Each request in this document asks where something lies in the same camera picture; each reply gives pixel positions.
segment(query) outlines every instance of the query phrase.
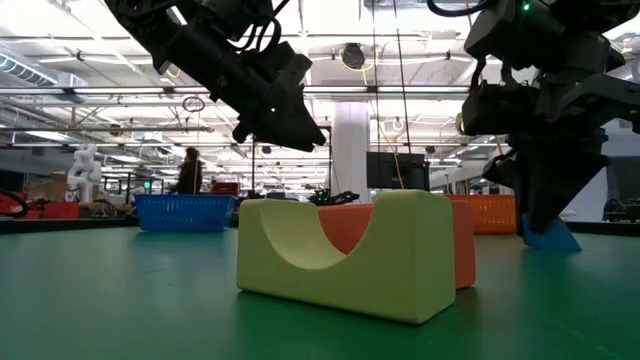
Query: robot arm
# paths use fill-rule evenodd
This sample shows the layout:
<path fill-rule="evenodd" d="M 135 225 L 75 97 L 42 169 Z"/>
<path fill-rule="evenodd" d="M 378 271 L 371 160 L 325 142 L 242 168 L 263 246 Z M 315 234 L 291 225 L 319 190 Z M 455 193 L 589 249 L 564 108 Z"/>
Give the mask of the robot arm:
<path fill-rule="evenodd" d="M 484 0 L 457 12 L 427 4 L 442 16 L 482 11 L 465 43 L 478 67 L 462 108 L 464 133 L 507 135 L 511 152 L 483 176 L 514 189 L 520 233 L 523 216 L 544 232 L 607 165 L 601 126 L 622 118 L 640 130 L 640 87 L 605 75 L 625 61 L 602 36 L 638 15 L 640 1 Z M 502 61 L 504 85 L 479 83 L 489 55 Z M 511 71 L 530 66 L 540 71 L 533 86 L 516 83 Z"/>
<path fill-rule="evenodd" d="M 325 138 L 307 111 L 301 81 L 312 62 L 279 43 L 281 28 L 271 0 L 106 0 L 118 22 L 151 54 L 164 73 L 175 64 L 240 115 L 233 138 L 312 151 Z M 260 49 L 267 27 L 269 44 Z M 256 38 L 257 48 L 249 49 Z M 247 44 L 235 47 L 252 29 Z"/>

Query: column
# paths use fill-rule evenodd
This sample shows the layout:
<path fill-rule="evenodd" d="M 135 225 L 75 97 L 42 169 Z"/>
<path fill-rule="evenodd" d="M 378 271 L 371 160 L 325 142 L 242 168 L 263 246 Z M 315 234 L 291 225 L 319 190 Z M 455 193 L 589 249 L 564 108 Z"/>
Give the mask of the column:
<path fill-rule="evenodd" d="M 367 188 L 369 136 L 369 104 L 336 103 L 332 129 L 332 195 L 351 191 L 360 195 L 361 202 L 371 201 Z"/>

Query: curved cutout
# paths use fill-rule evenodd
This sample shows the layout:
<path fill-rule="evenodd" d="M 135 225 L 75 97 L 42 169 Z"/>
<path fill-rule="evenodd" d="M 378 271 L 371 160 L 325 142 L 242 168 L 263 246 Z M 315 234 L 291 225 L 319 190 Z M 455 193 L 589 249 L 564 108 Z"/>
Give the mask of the curved cutout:
<path fill-rule="evenodd" d="M 301 269 L 324 269 L 346 256 L 325 236 L 313 204 L 265 200 L 262 224 L 271 246 L 287 262 Z"/>

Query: orange basket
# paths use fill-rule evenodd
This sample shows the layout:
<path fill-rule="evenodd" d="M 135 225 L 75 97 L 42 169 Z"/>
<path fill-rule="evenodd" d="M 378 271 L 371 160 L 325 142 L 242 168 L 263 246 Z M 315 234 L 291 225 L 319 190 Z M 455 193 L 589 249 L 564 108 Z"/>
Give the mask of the orange basket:
<path fill-rule="evenodd" d="M 473 204 L 476 234 L 515 234 L 516 205 L 513 195 L 449 195 L 449 199 Z"/>

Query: green table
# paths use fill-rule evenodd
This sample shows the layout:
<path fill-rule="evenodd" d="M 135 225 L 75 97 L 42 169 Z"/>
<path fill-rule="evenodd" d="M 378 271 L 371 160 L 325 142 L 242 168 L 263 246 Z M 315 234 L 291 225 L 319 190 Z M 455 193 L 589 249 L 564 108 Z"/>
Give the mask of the green table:
<path fill-rule="evenodd" d="M 637 359 L 640 241 L 477 240 L 478 281 L 422 327 L 235 287 L 237 232 L 0 237 L 0 359 Z"/>

